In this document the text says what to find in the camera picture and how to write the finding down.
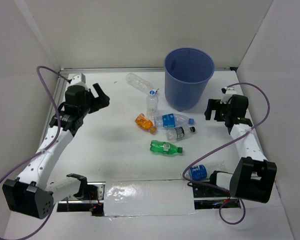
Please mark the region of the large clear plastic bottle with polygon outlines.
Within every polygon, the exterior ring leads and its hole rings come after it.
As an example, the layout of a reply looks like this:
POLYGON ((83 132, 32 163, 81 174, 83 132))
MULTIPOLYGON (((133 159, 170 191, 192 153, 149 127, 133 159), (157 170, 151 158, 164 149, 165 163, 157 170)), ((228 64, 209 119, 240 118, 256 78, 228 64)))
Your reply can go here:
POLYGON ((128 73, 125 79, 129 85, 145 94, 148 94, 150 91, 157 93, 159 90, 158 88, 154 87, 152 83, 132 72, 128 73))

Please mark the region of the orange plastic bottle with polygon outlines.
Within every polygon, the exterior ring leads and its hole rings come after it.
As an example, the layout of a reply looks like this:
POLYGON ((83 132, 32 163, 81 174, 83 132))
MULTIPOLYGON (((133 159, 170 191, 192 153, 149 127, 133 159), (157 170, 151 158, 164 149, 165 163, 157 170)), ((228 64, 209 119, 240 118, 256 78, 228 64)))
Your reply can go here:
POLYGON ((152 121, 147 119, 143 113, 140 113, 135 119, 135 123, 144 131, 154 134, 157 128, 153 125, 152 121))

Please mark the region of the black label clear bottle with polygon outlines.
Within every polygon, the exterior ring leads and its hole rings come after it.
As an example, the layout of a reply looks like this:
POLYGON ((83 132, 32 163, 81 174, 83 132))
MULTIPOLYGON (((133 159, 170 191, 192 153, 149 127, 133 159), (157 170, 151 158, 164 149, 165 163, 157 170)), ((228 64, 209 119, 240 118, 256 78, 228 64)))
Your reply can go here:
POLYGON ((186 139, 196 132, 194 126, 178 126, 170 128, 166 131, 166 136, 169 141, 179 141, 186 139))

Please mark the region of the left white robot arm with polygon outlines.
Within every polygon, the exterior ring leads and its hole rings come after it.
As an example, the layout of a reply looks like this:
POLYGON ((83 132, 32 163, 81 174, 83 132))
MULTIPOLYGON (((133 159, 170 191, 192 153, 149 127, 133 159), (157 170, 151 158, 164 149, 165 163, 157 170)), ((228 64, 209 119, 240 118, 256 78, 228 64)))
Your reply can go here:
POLYGON ((59 201, 70 196, 78 200, 87 197, 89 187, 85 176, 69 173, 58 182, 49 182, 49 178, 63 151, 83 125, 85 116, 110 104, 110 98, 98 83, 93 88, 97 97, 85 84, 72 84, 67 88, 65 100, 56 108, 35 157, 16 179, 4 182, 2 190, 11 211, 44 219, 59 201))

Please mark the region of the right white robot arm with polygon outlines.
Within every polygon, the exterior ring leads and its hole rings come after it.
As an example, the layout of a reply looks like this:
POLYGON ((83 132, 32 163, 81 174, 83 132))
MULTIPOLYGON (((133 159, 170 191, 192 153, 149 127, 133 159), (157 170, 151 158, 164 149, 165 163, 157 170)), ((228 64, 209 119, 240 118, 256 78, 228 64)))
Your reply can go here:
POLYGON ((249 105, 247 97, 234 94, 222 99, 209 99, 204 112, 210 120, 224 122, 229 135, 235 142, 240 160, 234 173, 215 170, 210 175, 208 190, 213 196, 220 196, 225 190, 231 197, 267 203, 273 189, 277 166, 270 162, 260 150, 255 135, 251 132, 253 124, 246 113, 249 105))

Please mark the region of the blue plastic bin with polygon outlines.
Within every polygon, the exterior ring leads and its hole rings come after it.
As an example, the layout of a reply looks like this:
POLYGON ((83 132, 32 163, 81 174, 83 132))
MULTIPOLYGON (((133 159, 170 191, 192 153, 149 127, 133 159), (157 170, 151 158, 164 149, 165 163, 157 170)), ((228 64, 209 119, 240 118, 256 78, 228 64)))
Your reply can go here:
POLYGON ((164 95, 179 112, 193 108, 215 72, 213 59, 191 47, 177 48, 164 59, 164 95))

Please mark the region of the blue label water bottle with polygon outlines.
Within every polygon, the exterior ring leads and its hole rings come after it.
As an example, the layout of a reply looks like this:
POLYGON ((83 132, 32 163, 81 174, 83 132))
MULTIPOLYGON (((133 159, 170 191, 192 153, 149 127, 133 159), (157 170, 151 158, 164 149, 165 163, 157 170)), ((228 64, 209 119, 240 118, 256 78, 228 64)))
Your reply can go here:
POLYGON ((160 115, 154 118, 154 125, 159 129, 176 128, 187 125, 193 126, 194 124, 195 120, 193 118, 176 113, 160 115))

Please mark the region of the small clear bottle white cap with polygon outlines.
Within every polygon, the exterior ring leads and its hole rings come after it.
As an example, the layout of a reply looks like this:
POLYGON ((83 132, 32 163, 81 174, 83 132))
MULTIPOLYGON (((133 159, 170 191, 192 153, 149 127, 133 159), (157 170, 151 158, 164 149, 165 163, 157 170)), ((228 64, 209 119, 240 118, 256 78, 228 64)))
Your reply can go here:
POLYGON ((150 120, 153 120, 157 115, 159 98, 155 90, 150 90, 146 97, 146 115, 150 120))

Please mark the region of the green plastic bottle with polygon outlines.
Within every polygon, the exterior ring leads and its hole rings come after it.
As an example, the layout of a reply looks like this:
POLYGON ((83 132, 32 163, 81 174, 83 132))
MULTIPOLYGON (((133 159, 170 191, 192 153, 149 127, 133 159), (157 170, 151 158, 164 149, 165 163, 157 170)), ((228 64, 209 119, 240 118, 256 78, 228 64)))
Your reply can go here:
POLYGON ((174 155, 174 154, 182 154, 183 148, 177 147, 176 145, 170 142, 152 140, 150 143, 150 151, 153 153, 174 155))

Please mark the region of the crushed blue label bottle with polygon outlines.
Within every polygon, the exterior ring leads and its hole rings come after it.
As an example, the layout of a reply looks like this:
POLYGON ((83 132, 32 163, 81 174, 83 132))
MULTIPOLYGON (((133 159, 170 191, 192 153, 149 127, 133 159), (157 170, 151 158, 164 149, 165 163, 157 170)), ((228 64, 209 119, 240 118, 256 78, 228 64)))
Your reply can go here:
POLYGON ((185 169, 184 176, 190 180, 203 181, 208 179, 214 171, 225 172, 226 166, 224 162, 195 164, 185 169))

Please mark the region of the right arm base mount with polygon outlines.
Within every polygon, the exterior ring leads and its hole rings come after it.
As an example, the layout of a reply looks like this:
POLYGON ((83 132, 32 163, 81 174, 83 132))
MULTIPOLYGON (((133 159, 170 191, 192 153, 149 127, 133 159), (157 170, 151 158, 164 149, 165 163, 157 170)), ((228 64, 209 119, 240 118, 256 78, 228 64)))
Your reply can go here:
POLYGON ((192 189, 195 210, 219 209, 230 199, 228 193, 210 186, 192 182, 188 182, 187 186, 192 189))

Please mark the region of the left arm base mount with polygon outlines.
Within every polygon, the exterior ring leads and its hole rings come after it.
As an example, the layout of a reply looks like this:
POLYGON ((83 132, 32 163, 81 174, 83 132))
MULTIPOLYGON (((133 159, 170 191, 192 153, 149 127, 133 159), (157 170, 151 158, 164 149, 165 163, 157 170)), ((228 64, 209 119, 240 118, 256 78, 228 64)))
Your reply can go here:
POLYGON ((105 182, 88 182, 83 198, 70 196, 58 202, 58 213, 86 213, 94 217, 103 217, 105 182))

